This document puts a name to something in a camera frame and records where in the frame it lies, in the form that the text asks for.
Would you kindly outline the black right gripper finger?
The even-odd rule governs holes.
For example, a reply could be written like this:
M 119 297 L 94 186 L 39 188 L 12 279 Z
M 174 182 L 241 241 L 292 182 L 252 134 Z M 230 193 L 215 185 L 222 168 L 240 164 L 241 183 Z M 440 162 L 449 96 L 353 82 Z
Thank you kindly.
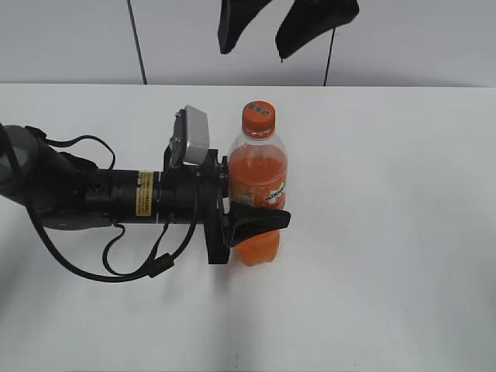
M 332 29 L 351 23 L 359 14 L 356 0 L 294 1 L 275 36 L 281 60 Z
M 217 32 L 221 54 L 228 54 L 234 49 L 244 29 L 269 3 L 270 0 L 221 1 Z

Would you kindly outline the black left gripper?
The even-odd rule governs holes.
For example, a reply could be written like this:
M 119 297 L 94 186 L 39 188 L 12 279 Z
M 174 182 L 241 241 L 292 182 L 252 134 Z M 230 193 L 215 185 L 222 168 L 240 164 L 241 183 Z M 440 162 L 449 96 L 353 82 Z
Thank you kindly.
M 255 208 L 237 202 L 230 204 L 228 213 L 228 243 L 224 237 L 223 199 L 228 196 L 226 158 L 208 150 L 199 165 L 171 165 L 172 151 L 164 151 L 164 171 L 160 174 L 158 217 L 160 222 L 189 225 L 186 237 L 171 254 L 177 259 L 190 243 L 196 226 L 202 225 L 209 264 L 221 265 L 229 261 L 230 248 L 254 236 L 286 229 L 291 213 L 279 209 Z

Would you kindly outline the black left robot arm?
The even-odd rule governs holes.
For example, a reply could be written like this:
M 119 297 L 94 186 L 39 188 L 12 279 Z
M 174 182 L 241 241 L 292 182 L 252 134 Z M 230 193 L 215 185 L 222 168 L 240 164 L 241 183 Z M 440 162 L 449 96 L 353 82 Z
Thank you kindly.
M 124 224 L 202 225 L 210 264 L 227 264 L 235 245 L 288 227 L 280 209 L 233 202 L 228 212 L 227 160 L 208 150 L 200 165 L 164 151 L 162 171 L 101 169 L 65 152 L 76 142 L 51 141 L 33 127 L 1 128 L 1 195 L 23 205 L 29 195 L 41 225 L 83 230 Z

